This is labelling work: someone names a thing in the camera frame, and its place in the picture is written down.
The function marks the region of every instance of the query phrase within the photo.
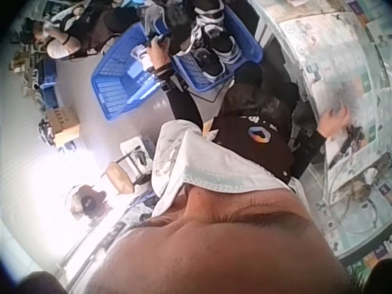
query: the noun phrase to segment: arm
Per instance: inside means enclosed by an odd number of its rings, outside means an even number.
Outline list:
[[[307,140],[293,152],[294,164],[291,168],[291,174],[294,178],[299,179],[301,177],[313,157],[320,151],[320,148],[324,145],[325,141],[326,138],[318,131],[315,131],[311,137],[307,138]]]
[[[299,179],[305,169],[316,156],[326,139],[338,133],[350,122],[350,113],[347,107],[343,107],[336,115],[333,111],[326,112],[320,118],[316,132],[309,137],[301,146],[293,152],[294,164],[291,174]]]
[[[171,80],[171,77],[174,75],[174,70],[170,58],[168,57],[167,50],[161,48],[156,40],[153,40],[151,42],[151,48],[148,50],[148,54],[156,69],[157,78],[163,84],[162,87],[166,92],[175,119],[190,121],[202,130],[203,120],[195,101],[190,96],[189,92],[180,91]]]
[[[73,54],[80,49],[80,42],[75,37],[68,35],[66,32],[61,32],[57,28],[46,29],[46,32],[58,40],[64,49],[67,50],[68,54]]]

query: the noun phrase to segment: black sneaker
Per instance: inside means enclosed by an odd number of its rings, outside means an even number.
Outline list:
[[[180,51],[176,55],[182,56],[203,47],[205,48],[202,27],[196,23],[190,32],[189,38],[181,43]]]
[[[198,24],[203,26],[214,23],[223,26],[225,19],[223,0],[194,0],[193,4]]]
[[[226,64],[234,64],[242,55],[242,51],[235,42],[233,36],[227,34],[224,28],[216,24],[208,24],[203,27],[207,45]]]
[[[209,81],[214,82],[225,73],[225,66],[214,52],[208,51],[206,48],[199,48],[192,54],[203,71],[203,75]]]

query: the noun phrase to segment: hand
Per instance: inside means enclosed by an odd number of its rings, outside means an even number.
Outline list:
[[[317,131],[325,138],[336,135],[343,127],[350,123],[351,115],[347,107],[343,107],[337,114],[333,110],[321,115]]]
[[[167,38],[162,44],[158,44],[158,37],[151,41],[151,47],[147,47],[147,53],[155,69],[159,69],[166,64],[171,63],[168,54],[170,39]]]

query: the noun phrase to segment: white wall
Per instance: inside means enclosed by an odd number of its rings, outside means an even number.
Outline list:
[[[33,271],[41,270],[15,240],[2,221],[0,221],[0,234],[1,262],[15,281],[19,281]]]
[[[56,263],[83,233],[64,207],[64,194],[99,174],[88,151],[65,157],[38,139],[40,113],[22,96],[23,78],[10,73],[12,47],[1,47],[1,218],[43,269]]]

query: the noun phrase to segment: floor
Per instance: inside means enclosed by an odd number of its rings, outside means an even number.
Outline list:
[[[104,169],[110,161],[122,156],[121,142],[138,135],[147,135],[156,141],[161,125],[173,119],[173,114],[166,95],[160,90],[137,109],[107,121],[91,87],[91,75],[100,59],[100,56],[92,56],[76,62],[57,61],[56,93],[64,105],[71,106],[77,113],[81,125],[78,140]],[[213,99],[215,95],[214,90],[203,96]],[[214,103],[195,99],[204,121],[217,114],[222,98],[219,96]]]

